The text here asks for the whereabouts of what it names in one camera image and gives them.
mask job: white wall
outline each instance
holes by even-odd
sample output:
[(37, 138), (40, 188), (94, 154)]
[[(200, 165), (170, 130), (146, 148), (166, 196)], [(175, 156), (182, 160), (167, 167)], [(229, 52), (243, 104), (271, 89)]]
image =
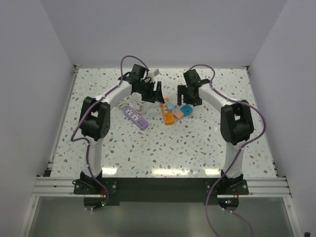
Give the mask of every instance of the white wall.
[(39, 0), (0, 1), (0, 236), (17, 236), (73, 67)]
[(288, 0), (250, 67), (258, 107), (303, 231), (316, 234), (316, 1)]
[(286, 0), (41, 0), (74, 64), (246, 66)]

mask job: small blue object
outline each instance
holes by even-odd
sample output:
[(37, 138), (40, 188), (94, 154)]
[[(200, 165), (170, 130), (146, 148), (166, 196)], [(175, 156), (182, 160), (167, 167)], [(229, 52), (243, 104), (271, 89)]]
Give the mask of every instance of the small blue object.
[(193, 109), (190, 105), (184, 105), (180, 108), (180, 111), (184, 114), (184, 116), (188, 116), (193, 112)]
[(168, 113), (172, 113), (173, 104), (171, 102), (167, 102), (167, 111)]

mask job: orange power strip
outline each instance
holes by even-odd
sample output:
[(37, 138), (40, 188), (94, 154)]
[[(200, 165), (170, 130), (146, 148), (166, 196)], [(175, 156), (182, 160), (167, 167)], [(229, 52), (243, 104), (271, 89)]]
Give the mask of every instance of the orange power strip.
[[(165, 102), (170, 102), (169, 98), (164, 98), (164, 101)], [(173, 113), (168, 113), (167, 112), (167, 105), (166, 104), (161, 104), (161, 108), (162, 108), (162, 114), (163, 114), (163, 118), (164, 118), (164, 123), (166, 125), (174, 124)]]

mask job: purple power strip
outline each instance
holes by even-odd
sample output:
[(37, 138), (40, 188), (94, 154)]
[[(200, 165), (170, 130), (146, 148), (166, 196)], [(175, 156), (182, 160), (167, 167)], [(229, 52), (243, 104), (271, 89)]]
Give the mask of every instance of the purple power strip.
[(136, 110), (132, 107), (127, 106), (124, 110), (124, 114), (129, 118), (136, 126), (139, 127), (140, 130), (144, 131), (148, 127), (148, 122), (146, 119), (140, 116)]

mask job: terrazzo surface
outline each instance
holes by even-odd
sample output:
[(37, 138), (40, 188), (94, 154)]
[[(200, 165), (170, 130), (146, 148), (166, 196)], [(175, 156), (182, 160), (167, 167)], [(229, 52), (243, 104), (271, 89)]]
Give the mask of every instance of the terrazzo surface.
[[(159, 70), (156, 80), (162, 82), (163, 96), (168, 97), (178, 110), (177, 85), (185, 84), (185, 69)], [(215, 71), (214, 86), (217, 89), (255, 105), (245, 69)], [(212, 76), (209, 69), (197, 69), (197, 72), (201, 79)], [(73, 143), (70, 137), (79, 121), (83, 99), (104, 93), (119, 76), (119, 69), (79, 69), (53, 157), (51, 177), (79, 177), (85, 167), (86, 144), (82, 141)], [(149, 122), (145, 131), (133, 125), (118, 107), (111, 110), (111, 129), (102, 150), (104, 177), (219, 177), (226, 145), (219, 130), (220, 114), (213, 107), (203, 102), (194, 107), (191, 118), (184, 117), (167, 126), (160, 104), (146, 102), (145, 106), (147, 111), (143, 117)], [(261, 132), (262, 125), (255, 112), (252, 116), (255, 131), (251, 137), (254, 137)], [(245, 148), (242, 165), (246, 178), (276, 176), (265, 137)]]

